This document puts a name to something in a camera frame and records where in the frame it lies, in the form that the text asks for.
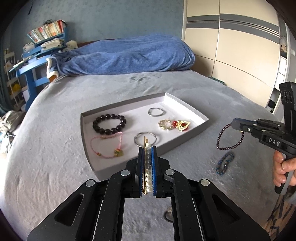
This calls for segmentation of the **right hand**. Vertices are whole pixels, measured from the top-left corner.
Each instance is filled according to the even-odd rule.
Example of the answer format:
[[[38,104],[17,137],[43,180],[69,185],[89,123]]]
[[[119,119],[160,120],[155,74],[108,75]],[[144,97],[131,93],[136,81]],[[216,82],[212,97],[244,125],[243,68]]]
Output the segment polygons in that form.
[[[285,174],[293,171],[293,176],[290,180],[290,186],[295,186],[295,170],[296,170],[296,159],[288,159],[285,161],[283,155],[279,151],[275,151],[273,155],[273,183],[280,187],[287,180]]]

